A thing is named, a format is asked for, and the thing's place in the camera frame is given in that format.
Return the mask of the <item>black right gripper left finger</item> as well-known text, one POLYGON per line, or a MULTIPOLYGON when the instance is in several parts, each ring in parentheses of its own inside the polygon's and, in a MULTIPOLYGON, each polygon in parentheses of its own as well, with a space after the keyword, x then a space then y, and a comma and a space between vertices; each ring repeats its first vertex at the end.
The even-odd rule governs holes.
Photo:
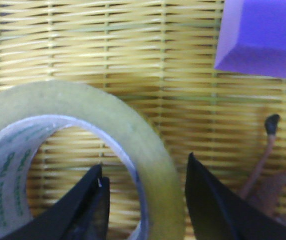
POLYGON ((6 240, 103 240, 107 237, 110 182, 95 165, 54 206, 4 236, 6 240))

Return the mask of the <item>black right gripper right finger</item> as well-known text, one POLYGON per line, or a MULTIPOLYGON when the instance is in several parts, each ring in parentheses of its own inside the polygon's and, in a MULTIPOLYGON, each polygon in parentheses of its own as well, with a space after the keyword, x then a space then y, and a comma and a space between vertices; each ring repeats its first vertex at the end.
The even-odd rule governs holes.
POLYGON ((185 196, 198 240, 286 240, 286 226, 229 190, 193 153, 188 156, 185 196))

